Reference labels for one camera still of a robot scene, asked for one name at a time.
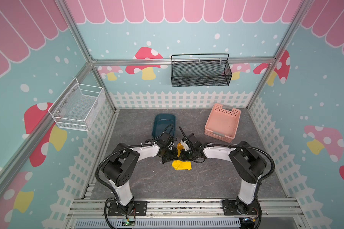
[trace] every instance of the black mounting plate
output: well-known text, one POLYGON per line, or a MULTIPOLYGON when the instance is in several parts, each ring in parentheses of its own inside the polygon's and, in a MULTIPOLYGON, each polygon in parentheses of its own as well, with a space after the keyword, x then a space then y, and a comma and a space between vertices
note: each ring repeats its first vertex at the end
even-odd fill
MULTIPOLYGON (((111 203, 111 207, 108 210, 108 216, 124 216, 121 214, 121 210, 119 209, 118 205, 115 203, 111 203)), ((147 213, 147 201, 134 201, 135 216, 146 216, 147 213)))
MULTIPOLYGON (((223 205, 223 212, 224 215, 240 215, 242 217, 246 217, 248 215, 256 215, 256 211, 255 209, 252 209, 252 214, 247 214, 247 215, 242 215, 237 211, 237 206, 236 206, 236 200, 228 200, 225 199, 222 201, 222 205, 223 205)), ((252 202, 252 207, 259 209, 259 207, 257 206, 256 201, 252 202)))

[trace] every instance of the yellow object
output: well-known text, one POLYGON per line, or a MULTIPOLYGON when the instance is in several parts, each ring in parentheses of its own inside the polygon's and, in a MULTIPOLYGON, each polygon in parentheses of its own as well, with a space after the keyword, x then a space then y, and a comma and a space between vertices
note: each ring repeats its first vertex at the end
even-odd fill
POLYGON ((67 131, 61 130, 55 125, 50 134, 50 143, 55 146, 57 151, 60 151, 60 149, 64 146, 66 139, 67 131))
POLYGON ((25 213, 31 204, 34 192, 20 191, 15 198, 13 209, 18 209, 21 213, 25 213))
POLYGON ((317 141, 316 139, 314 139, 313 141, 307 142, 307 146, 310 148, 311 152, 316 155, 318 155, 320 151, 325 148, 325 146, 321 142, 317 141))
POLYGON ((146 67, 142 70, 143 75, 142 79, 143 80, 154 80, 156 78, 156 75, 153 72, 153 67, 146 67))
MULTIPOLYGON (((181 149, 183 149, 183 145, 181 143, 179 143, 177 145, 177 156, 180 156, 181 149)), ((172 167, 175 170, 184 170, 184 169, 191 170, 191 162, 182 162, 180 160, 174 160, 172 162, 172 167)))
POLYGON ((239 71, 236 71, 235 73, 232 73, 231 80, 238 80, 239 79, 239 71))
POLYGON ((269 76, 269 79, 267 80, 267 85, 269 86, 273 86, 274 85, 274 80, 275 80, 275 77, 277 76, 278 74, 273 71, 270 76, 269 76))
POLYGON ((107 79, 109 81, 115 81, 115 80, 117 80, 117 77, 115 76, 115 73, 110 72, 110 73, 107 74, 107 79))

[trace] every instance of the pink plastic basket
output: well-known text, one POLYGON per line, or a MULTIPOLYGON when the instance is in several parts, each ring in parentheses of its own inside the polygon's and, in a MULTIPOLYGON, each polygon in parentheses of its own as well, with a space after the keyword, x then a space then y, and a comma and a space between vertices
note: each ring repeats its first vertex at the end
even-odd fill
POLYGON ((236 136, 241 111, 216 103, 205 125, 205 134, 230 143, 236 136))

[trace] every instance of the white wire mesh basket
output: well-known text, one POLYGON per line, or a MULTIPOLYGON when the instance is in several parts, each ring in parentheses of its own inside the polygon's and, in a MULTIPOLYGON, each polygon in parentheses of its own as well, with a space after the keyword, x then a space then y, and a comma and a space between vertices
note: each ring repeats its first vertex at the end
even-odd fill
POLYGON ((60 128, 89 131, 104 102, 103 88, 79 84, 74 78, 48 112, 60 128))

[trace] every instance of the white picket fence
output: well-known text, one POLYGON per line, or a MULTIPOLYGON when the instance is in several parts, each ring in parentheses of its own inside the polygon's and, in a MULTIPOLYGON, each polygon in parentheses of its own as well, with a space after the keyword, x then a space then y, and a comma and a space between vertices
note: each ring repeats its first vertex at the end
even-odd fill
POLYGON ((96 155, 101 147, 101 141, 105 134, 105 129, 112 116, 112 110, 107 101, 98 113, 87 138, 83 138, 83 146, 79 147, 79 155, 74 157, 74 166, 69 167, 69 176, 63 178, 64 188, 58 190, 59 199, 50 205, 52 211, 50 217, 42 221, 45 229, 62 228, 70 206, 74 199, 79 199, 81 190, 86 184, 87 177, 91 173, 91 167, 96 155))
POLYGON ((230 107, 246 107, 248 102, 252 97, 252 92, 246 94, 243 92, 239 94, 238 92, 231 93, 228 92, 224 94, 223 92, 216 93, 213 92, 209 94, 206 93, 179 93, 175 94, 164 93, 160 94, 154 92, 153 94, 147 92, 143 94, 131 94, 124 93, 121 94, 117 92, 116 94, 110 93, 112 102, 118 108, 130 109, 130 108, 199 108, 199 107, 213 107, 215 103, 221 103, 230 107))
POLYGON ((306 176, 299 172, 300 165, 295 164, 294 154, 289 153, 289 145, 283 143, 284 137, 279 135, 279 130, 275 128, 275 121, 271 121, 271 115, 268 109, 265 109, 265 103, 262 98, 257 98, 250 109, 254 124, 256 125, 260 137, 264 143, 266 152, 268 152, 275 161, 275 169, 284 185, 285 192, 290 196, 297 198, 304 215, 313 228, 318 229, 326 227, 330 229, 332 219, 325 217, 322 212, 322 203, 316 201, 313 197, 314 189, 306 185, 306 176))

